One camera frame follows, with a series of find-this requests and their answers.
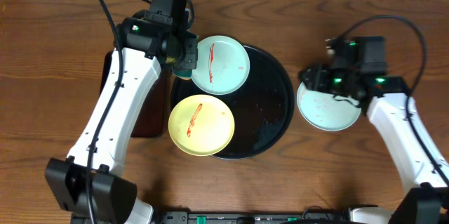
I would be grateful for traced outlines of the round black serving tray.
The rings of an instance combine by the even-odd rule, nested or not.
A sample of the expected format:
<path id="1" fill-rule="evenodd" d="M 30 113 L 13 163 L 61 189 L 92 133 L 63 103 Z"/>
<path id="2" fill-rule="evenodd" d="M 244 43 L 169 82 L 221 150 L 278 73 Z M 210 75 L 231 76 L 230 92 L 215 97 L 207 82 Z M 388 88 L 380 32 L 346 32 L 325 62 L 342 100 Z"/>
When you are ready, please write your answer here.
<path id="1" fill-rule="evenodd" d="M 172 109 L 189 96 L 211 95 L 231 110 L 234 135 L 223 150 L 212 155 L 221 159 L 245 159 L 263 153 L 283 136 L 293 117 L 293 87 L 281 63 L 259 48 L 243 47 L 250 59 L 250 72 L 235 92 L 209 94 L 192 80 L 176 80 L 171 91 Z"/>

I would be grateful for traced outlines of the rectangular black water tray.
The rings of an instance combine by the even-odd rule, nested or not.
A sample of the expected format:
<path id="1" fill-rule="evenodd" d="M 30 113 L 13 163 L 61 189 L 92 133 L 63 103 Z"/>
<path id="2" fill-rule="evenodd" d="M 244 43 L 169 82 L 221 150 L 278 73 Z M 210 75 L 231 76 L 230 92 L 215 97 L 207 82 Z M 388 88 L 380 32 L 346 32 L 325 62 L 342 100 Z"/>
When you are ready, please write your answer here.
<path id="1" fill-rule="evenodd" d="M 131 48 L 110 55 L 109 71 L 93 116 L 105 109 L 98 138 L 126 143 L 129 138 L 157 137 L 163 133 L 168 74 L 157 58 Z"/>

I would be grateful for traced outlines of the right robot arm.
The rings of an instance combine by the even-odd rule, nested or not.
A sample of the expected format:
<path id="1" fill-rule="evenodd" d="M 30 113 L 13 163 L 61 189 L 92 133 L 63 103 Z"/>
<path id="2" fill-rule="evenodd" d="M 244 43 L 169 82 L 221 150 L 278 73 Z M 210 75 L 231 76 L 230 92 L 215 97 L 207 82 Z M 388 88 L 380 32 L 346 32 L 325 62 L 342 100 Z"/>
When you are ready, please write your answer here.
<path id="1" fill-rule="evenodd" d="M 299 73 L 309 91 L 350 97 L 381 135 L 399 172 L 405 197 L 394 211 L 349 210 L 348 223 L 447 223 L 448 163 L 427 132 L 401 77 L 315 64 Z"/>

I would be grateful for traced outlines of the yellow plate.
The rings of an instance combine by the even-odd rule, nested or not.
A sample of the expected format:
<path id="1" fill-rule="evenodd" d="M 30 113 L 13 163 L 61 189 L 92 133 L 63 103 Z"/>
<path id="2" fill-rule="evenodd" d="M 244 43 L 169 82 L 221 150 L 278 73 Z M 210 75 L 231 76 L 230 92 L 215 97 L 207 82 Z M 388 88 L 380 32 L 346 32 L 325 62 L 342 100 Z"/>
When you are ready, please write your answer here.
<path id="1" fill-rule="evenodd" d="M 220 99 L 192 95 L 171 111 L 168 131 L 176 146 L 194 156 L 211 156 L 223 150 L 234 135 L 234 115 Z"/>

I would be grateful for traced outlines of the light blue plate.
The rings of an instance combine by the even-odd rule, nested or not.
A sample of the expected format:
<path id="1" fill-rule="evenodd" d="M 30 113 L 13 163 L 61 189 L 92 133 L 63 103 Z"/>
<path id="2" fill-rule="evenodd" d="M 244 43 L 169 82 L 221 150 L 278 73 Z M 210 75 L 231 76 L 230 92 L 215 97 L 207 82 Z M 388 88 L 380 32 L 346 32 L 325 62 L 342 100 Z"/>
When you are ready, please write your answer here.
<path id="1" fill-rule="evenodd" d="M 227 95 L 243 86 L 250 72 L 250 59 L 242 44 L 215 35 L 201 40 L 197 48 L 192 81 L 198 88 L 213 95 Z"/>
<path id="2" fill-rule="evenodd" d="M 303 83 L 297 90 L 297 106 L 312 126 L 324 131 L 347 129 L 361 114 L 361 108 L 345 101 L 336 101 L 331 94 L 310 91 Z"/>

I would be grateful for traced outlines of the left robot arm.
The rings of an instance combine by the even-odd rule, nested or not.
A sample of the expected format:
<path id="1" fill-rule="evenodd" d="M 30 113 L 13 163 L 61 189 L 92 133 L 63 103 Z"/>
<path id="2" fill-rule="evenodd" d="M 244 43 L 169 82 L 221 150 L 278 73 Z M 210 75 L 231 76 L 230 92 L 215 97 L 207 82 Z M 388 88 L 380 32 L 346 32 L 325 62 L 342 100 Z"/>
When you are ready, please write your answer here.
<path id="1" fill-rule="evenodd" d="M 65 160 L 49 160 L 45 179 L 60 208 L 85 223 L 150 223 L 153 207 L 121 177 L 128 142 L 162 67 L 196 67 L 197 36 L 137 18 L 115 31 L 119 42 L 89 122 Z"/>

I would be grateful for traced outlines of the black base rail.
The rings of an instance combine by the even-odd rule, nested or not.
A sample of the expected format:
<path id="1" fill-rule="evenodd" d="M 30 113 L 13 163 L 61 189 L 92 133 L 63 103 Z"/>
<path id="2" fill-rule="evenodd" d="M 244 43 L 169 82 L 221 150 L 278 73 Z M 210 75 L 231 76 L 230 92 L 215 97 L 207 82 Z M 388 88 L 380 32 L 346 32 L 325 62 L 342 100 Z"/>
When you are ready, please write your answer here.
<path id="1" fill-rule="evenodd" d="M 162 211 L 152 220 L 156 224 L 276 224 L 306 220 L 310 223 L 348 223 L 339 213 L 189 213 L 186 211 Z"/>

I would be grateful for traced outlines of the green scouring sponge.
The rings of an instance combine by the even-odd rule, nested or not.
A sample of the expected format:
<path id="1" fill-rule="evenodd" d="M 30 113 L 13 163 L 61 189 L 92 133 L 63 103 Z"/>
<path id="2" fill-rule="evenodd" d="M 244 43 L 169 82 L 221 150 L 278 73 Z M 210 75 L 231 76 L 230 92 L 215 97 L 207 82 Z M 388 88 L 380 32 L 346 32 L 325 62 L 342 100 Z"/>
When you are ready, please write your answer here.
<path id="1" fill-rule="evenodd" d="M 172 73 L 179 78 L 190 79 L 197 67 L 198 40 L 197 35 L 186 31 L 182 41 L 182 52 L 172 66 Z"/>

